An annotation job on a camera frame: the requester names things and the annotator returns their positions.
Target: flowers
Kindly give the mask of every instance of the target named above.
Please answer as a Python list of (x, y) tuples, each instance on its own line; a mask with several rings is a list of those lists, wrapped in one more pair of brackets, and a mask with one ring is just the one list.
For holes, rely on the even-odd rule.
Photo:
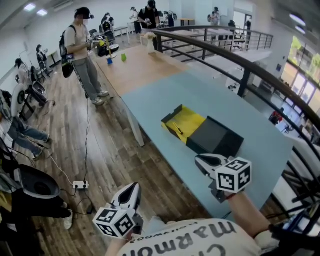
[(156, 35), (154, 33), (151, 33), (151, 32), (148, 32), (144, 35), (144, 38), (145, 39), (148, 39), (148, 40), (152, 40), (156, 37)]

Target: railing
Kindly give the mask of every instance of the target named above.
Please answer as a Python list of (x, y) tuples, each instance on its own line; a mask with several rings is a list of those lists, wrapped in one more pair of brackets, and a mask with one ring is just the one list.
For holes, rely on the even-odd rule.
[[(320, 197), (320, 182), (319, 177), (315, 174), (320, 174), (320, 154), (316, 150), (313, 143), (308, 139), (308, 137), (300, 130), (300, 128), (293, 122), (291, 119), (286, 116), (281, 110), (273, 104), (269, 99), (267, 99), (259, 89), (257, 89), (254, 85), (249, 85), (249, 78), (251, 74), (256, 75), (257, 77), (261, 78), (262, 81), (265, 83), (271, 85), (276, 89), (277, 91), (281, 92), (285, 97), (289, 98), (291, 101), (294, 102), (296, 106), (298, 106), (302, 113), (304, 114), (305, 118), (315, 126), (320, 131), (320, 118), (317, 116), (317, 114), (298, 96), (296, 95), (288, 86), (283, 84), (280, 80), (278, 80), (275, 76), (267, 72), (265, 69), (259, 67), (258, 65), (250, 62), (249, 60), (236, 55), (232, 53), (232, 45), (234, 42), (234, 39), (231, 40), (231, 48), (226, 48), (224, 45), (222, 46), (220, 44), (217, 45), (217, 43), (221, 43), (222, 41), (230, 41), (230, 38), (226, 40), (218, 40), (218, 41), (208, 41), (209, 32), (214, 27), (211, 26), (187, 26), (187, 27), (173, 27), (173, 28), (165, 28), (165, 29), (154, 29), (153, 32), (156, 34), (157, 38), (157, 48), (159, 52), (165, 52), (165, 51), (173, 51), (176, 52), (176, 55), (172, 55), (172, 57), (177, 56), (184, 56), (187, 57), (187, 60), (182, 61), (189, 61), (193, 60), (196, 62), (199, 62), (207, 67), (212, 68), (213, 70), (218, 71), (222, 75), (226, 76), (227, 78), (233, 80), (236, 84), (239, 84), (239, 90), (238, 95), (240, 97), (243, 97), (246, 91), (249, 91), (254, 96), (258, 97), (261, 101), (263, 101), (265, 104), (267, 104), (269, 107), (271, 107), (273, 110), (277, 111), (283, 119), (298, 133), (298, 135), (307, 143), (307, 145), (310, 147), (311, 151), (313, 152), (315, 158), (318, 161), (318, 168), (317, 170), (312, 170), (308, 162), (305, 160), (305, 158), (302, 156), (302, 154), (296, 149), (293, 148), (292, 155), (297, 157), (301, 163), (305, 166), (305, 169), (309, 172), (313, 180), (304, 178), (300, 175), (299, 171), (296, 170), (296, 168), (292, 165), (292, 163), (289, 161), (287, 166), (288, 170), (287, 172), (284, 172), (284, 177), (286, 178), (287, 182), (290, 182), (290, 179), (288, 178), (288, 175), (292, 175), (295, 177), (296, 183), (299, 185), (302, 189), (296, 189), (296, 187), (293, 185), (293, 183), (289, 183), (291, 187), (294, 189), (294, 191), (297, 193), (297, 198), (294, 199), (294, 202), (296, 201), (302, 201), (303, 203), (307, 204), (308, 202), (306, 199), (309, 200), (309, 198), (315, 202)], [(233, 27), (219, 27), (219, 29), (228, 29), (229, 31), (234, 30)], [(183, 36), (181, 34), (178, 34), (177, 31), (184, 30), (184, 31), (197, 31), (197, 30), (204, 30), (204, 34), (199, 35), (189, 35), (189, 36)], [(252, 34), (259, 34), (259, 40), (257, 43), (256, 50), (260, 48), (260, 44), (264, 44), (263, 48), (270, 48), (272, 45), (273, 37), (268, 34), (259, 33), (256, 31), (250, 31), (250, 30), (244, 30), (244, 29), (236, 29), (245, 31), (248, 35), (248, 33), (251, 33), (250, 41), (252, 38)], [(184, 43), (181, 45), (178, 45), (176, 47), (173, 47), (171, 45), (168, 46), (168, 42), (171, 41), (179, 41), (180, 43)], [(245, 43), (245, 48), (243, 50), (250, 50), (250, 48), (246, 48), (247, 46), (250, 46), (251, 42)], [(197, 51), (201, 51), (202, 55), (197, 56), (195, 55), (195, 51), (187, 51), (183, 52), (180, 48), (183, 47), (194, 47), (198, 48)], [(242, 77), (235, 77), (234, 75), (230, 74), (229, 72), (222, 70), (221, 68), (212, 65), (211, 63), (206, 62), (206, 57), (209, 55), (217, 55), (220, 57), (225, 58), (228, 61), (231, 61), (244, 70)]]
[[(261, 33), (253, 30), (240, 29), (235, 27), (220, 27), (220, 26), (183, 26), (183, 27), (169, 27), (161, 29), (161, 31), (176, 32), (182, 36), (197, 39), (199, 41), (207, 42), (219, 48), (236, 52), (236, 51), (249, 51), (249, 50), (265, 50), (270, 49), (273, 42), (273, 35)], [(178, 44), (173, 46), (173, 39), (163, 39), (165, 43), (171, 43), (171, 48), (185, 50), (184, 53), (196, 54), (202, 52), (199, 58), (205, 60), (205, 57), (212, 56), (206, 55), (202, 49), (195, 49), (191, 44)], [(172, 55), (173, 58), (183, 56), (178, 53)], [(191, 59), (184, 59), (183, 62), (190, 61)]]

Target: black box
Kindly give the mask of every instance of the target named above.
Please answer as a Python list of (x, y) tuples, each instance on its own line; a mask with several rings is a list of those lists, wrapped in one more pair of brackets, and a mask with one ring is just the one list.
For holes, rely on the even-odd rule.
[(186, 146), (197, 154), (217, 154), (235, 157), (244, 138), (210, 116), (187, 138)]

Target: blue table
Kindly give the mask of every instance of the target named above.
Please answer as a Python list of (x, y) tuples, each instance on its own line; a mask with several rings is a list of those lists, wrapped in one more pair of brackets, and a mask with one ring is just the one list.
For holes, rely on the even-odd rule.
[(274, 190), (291, 154), (292, 143), (267, 118), (223, 84), (193, 69), (135, 87), (121, 98), (183, 183), (215, 218), (230, 211), (228, 203), (220, 204), (211, 195), (208, 186), (212, 181), (196, 167), (196, 153), (162, 128), (166, 115), (183, 104), (244, 138), (238, 156), (252, 161), (253, 181), (246, 193), (259, 209)]

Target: power strip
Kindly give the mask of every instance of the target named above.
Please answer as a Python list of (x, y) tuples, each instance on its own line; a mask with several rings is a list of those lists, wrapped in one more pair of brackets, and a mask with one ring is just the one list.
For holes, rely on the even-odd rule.
[(88, 181), (74, 181), (73, 188), (77, 190), (87, 190), (89, 188)]

